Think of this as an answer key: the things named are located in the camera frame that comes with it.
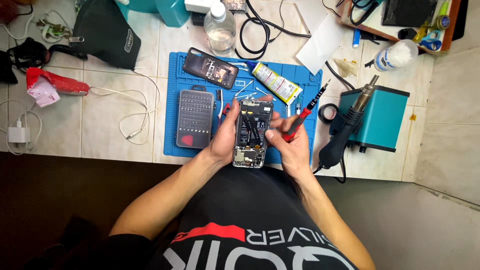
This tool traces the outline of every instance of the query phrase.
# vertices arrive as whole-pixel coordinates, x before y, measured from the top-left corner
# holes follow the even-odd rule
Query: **teal soldering station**
[[[344,115],[360,92],[361,90],[357,89],[342,93],[337,115]],[[360,124],[348,138],[347,147],[358,145],[362,153],[366,148],[395,152],[409,96],[408,92],[375,86],[375,91],[365,107]],[[330,126],[330,134],[334,134],[333,130],[339,128],[335,123],[334,120]]]

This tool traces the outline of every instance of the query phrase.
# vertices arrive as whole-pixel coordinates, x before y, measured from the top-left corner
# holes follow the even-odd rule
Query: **person's left hand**
[[[272,101],[273,96],[263,96],[258,100]],[[240,104],[237,99],[232,100],[232,107],[227,113],[225,120],[216,131],[210,145],[205,148],[211,157],[219,162],[221,166],[225,166],[232,162],[233,147],[235,146],[235,136],[237,125],[236,121],[240,112]],[[282,124],[282,120],[279,119],[280,114],[276,111],[272,113],[272,119],[270,121],[270,128],[279,127]]]

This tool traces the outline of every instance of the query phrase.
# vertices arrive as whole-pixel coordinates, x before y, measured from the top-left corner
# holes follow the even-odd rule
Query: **blue silicone repair mat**
[[[168,93],[167,93],[167,112],[165,115],[165,138],[163,153],[169,156],[180,156],[180,157],[194,157],[200,149],[194,148],[185,148],[177,146],[176,142],[176,130],[177,130],[177,121],[178,121],[178,103],[180,91],[183,89],[191,89],[193,85],[205,86],[208,92],[211,92],[215,96],[216,108],[213,112],[213,124],[212,124],[212,134],[215,134],[216,127],[218,125],[217,115],[220,110],[220,101],[217,100],[216,90],[220,89],[220,86],[214,85],[202,78],[194,76],[190,73],[183,71],[182,66],[185,62],[185,57],[187,56],[186,52],[171,52],[168,61]],[[235,58],[225,58],[219,57],[226,62],[245,62],[242,59]],[[296,83],[299,85],[303,91],[300,94],[300,101],[302,109],[307,106],[312,98],[318,93],[321,88],[322,83],[322,70],[320,70],[317,75],[312,75],[304,66],[290,65],[290,64],[279,64],[272,62],[264,62],[270,69],[272,69],[277,74],[282,75],[284,78]],[[235,85],[231,90],[223,89],[223,106],[226,106],[227,103],[232,102],[233,96],[239,90],[241,90],[245,85],[247,85],[250,80],[254,79],[251,83],[239,96],[251,94],[253,92],[258,92],[255,90],[255,87],[260,88],[265,93],[271,93],[260,81],[258,81],[250,72],[239,70],[237,75]],[[258,92],[255,95],[255,98],[263,96],[262,93]],[[295,104],[297,101],[294,101],[290,106],[291,115],[296,113]],[[277,98],[277,101],[273,101],[274,110],[278,111],[281,117],[286,118],[287,116],[287,107],[280,99]],[[317,125],[317,107],[312,110],[312,113],[307,116],[303,122],[305,129],[307,130],[309,138],[309,148],[310,148],[310,164],[312,163],[312,148],[313,140],[315,138],[315,128]],[[270,147],[266,151],[265,156],[266,163],[281,163],[280,153],[273,147]]]

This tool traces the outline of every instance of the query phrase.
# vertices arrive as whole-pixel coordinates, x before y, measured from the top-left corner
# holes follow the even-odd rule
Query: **blue marker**
[[[352,45],[353,48],[354,49],[358,48],[359,43],[360,43],[360,29],[355,28],[353,30],[353,45]]]

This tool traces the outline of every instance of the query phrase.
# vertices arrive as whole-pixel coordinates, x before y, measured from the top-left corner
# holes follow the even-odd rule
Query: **red screwdriver handle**
[[[295,119],[295,121],[293,122],[292,126],[290,127],[290,129],[285,132],[285,134],[283,134],[283,139],[287,142],[289,142],[294,136],[295,134],[297,133],[299,127],[303,124],[303,121],[305,120],[305,118],[311,114],[312,111],[307,109],[307,108],[303,108],[303,111],[301,112],[301,114]]]

